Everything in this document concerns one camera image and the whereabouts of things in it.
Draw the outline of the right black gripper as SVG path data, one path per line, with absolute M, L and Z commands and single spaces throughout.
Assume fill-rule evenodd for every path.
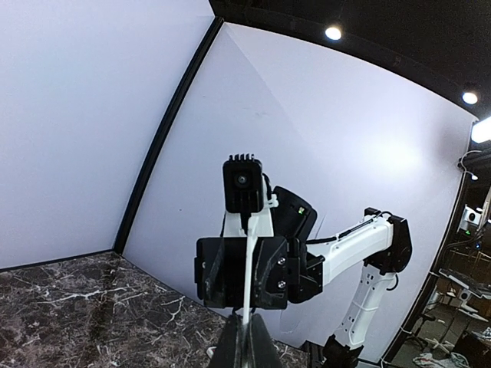
M 250 307 L 282 310 L 288 304 L 288 242 L 259 238 L 253 253 Z M 200 238 L 194 259 L 197 296 L 213 308 L 243 307 L 245 238 Z

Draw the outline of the white battery cover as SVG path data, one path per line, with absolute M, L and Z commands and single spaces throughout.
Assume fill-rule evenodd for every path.
M 256 234 L 256 227 L 258 219 L 255 216 L 251 216 L 248 220 L 247 239 L 245 248 L 245 278 L 244 278 L 244 292 L 243 292 L 243 315 L 242 326 L 244 330 L 247 329 L 250 321 L 250 294 L 252 283 L 252 263 L 253 253 L 258 236 Z

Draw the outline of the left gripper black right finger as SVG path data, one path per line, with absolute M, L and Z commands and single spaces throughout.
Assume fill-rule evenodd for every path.
M 282 362 L 264 320 L 253 314 L 247 330 L 247 364 L 251 368 L 282 368 Z

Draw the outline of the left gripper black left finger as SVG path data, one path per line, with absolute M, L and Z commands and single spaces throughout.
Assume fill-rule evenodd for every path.
M 209 368 L 242 367 L 242 318 L 230 314 L 219 336 Z

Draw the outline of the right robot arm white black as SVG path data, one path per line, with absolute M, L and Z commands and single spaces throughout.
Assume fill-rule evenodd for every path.
M 226 193 L 222 233 L 196 243 L 195 282 L 207 307 L 230 308 L 212 367 L 279 367 L 259 310 L 284 310 L 319 295 L 355 264 L 362 273 L 321 355 L 326 367 L 354 367 L 382 297 L 412 255 L 406 219 L 377 209 L 330 238 L 310 239 L 315 210 L 281 187 Z

